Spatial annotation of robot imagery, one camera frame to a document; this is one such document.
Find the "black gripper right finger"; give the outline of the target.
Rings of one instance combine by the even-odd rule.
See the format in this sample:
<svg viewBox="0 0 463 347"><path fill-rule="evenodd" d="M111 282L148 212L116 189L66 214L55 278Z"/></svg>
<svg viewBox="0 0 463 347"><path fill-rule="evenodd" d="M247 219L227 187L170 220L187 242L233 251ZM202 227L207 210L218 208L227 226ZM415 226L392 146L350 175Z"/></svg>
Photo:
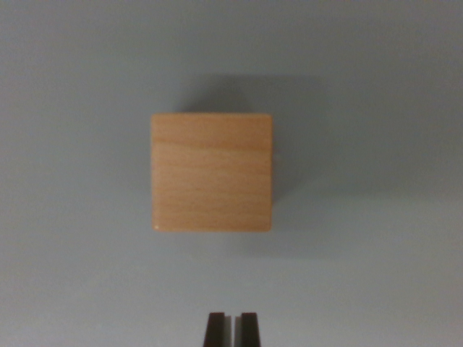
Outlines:
<svg viewBox="0 0 463 347"><path fill-rule="evenodd" d="M258 315L243 312L235 317L233 347L261 347Z"/></svg>

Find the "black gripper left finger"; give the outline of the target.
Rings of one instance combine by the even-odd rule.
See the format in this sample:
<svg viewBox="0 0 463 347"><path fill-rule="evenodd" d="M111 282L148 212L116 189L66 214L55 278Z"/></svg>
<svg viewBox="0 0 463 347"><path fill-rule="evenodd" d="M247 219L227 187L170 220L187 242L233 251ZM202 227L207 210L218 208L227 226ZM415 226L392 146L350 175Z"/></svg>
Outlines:
<svg viewBox="0 0 463 347"><path fill-rule="evenodd" d="M232 319L224 312L211 312L203 339L203 347L231 347Z"/></svg>

